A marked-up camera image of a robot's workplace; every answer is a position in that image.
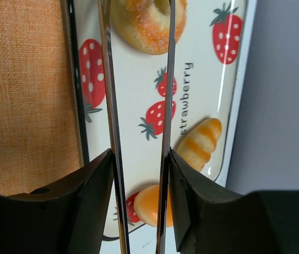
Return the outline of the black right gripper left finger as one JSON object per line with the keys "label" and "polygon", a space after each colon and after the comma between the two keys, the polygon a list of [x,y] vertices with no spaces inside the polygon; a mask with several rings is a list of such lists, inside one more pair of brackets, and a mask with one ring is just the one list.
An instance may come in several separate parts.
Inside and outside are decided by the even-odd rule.
{"label": "black right gripper left finger", "polygon": [[99,253],[112,152],[31,193],[0,195],[0,253]]}

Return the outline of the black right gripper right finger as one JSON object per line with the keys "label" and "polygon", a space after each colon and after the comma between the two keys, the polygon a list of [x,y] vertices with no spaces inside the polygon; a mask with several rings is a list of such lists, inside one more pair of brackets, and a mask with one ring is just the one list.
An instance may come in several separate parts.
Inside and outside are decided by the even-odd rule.
{"label": "black right gripper right finger", "polygon": [[299,253],[299,190],[240,195],[171,151],[169,191],[180,253]]}

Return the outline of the sugared ring donut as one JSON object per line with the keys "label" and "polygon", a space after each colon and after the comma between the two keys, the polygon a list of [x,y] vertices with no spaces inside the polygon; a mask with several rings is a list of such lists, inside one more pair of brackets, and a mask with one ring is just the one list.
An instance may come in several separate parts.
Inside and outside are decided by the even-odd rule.
{"label": "sugared ring donut", "polygon": [[111,17],[121,37],[136,49],[150,55],[168,52],[169,1],[111,1]]}

